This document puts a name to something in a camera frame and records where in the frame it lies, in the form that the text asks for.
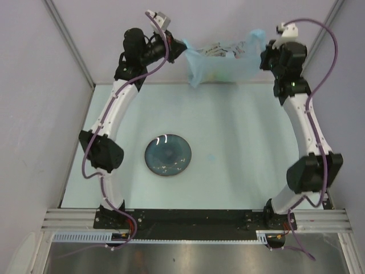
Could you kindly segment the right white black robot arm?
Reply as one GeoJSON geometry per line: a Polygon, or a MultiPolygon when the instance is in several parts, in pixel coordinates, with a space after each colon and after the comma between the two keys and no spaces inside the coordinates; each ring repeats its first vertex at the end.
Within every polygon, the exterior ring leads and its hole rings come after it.
{"type": "Polygon", "coordinates": [[[335,153],[320,129],[313,108],[313,92],[302,76],[307,47],[298,42],[280,46],[271,40],[261,52],[260,69],[274,76],[274,96],[290,119],[297,140],[299,159],[286,171],[286,185],[266,203],[263,223],[276,229],[283,223],[283,214],[294,209],[311,194],[319,194],[318,208],[343,165],[343,156],[335,153]]]}

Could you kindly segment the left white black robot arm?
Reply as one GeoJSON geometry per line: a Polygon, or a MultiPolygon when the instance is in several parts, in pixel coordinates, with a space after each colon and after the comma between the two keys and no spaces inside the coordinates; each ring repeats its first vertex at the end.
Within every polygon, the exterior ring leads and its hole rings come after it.
{"type": "Polygon", "coordinates": [[[187,46],[168,30],[154,31],[146,38],[141,29],[132,28],[124,33],[123,49],[107,103],[93,126],[79,133],[84,153],[82,175],[86,179],[98,178],[100,205],[109,210],[106,221],[114,228],[122,227],[126,221],[124,198],[113,182],[124,159],[124,151],[116,142],[121,121],[146,77],[157,71],[148,71],[147,67],[155,62],[174,63],[187,46]]]}

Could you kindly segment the light blue printed plastic bag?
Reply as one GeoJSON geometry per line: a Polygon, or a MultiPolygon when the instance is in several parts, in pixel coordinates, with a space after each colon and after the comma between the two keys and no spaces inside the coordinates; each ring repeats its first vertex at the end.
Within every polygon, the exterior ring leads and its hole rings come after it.
{"type": "Polygon", "coordinates": [[[242,82],[259,72],[260,54],[266,46],[266,33],[252,30],[240,41],[219,41],[195,49],[183,40],[187,49],[188,81],[196,88],[205,82],[242,82]]]}

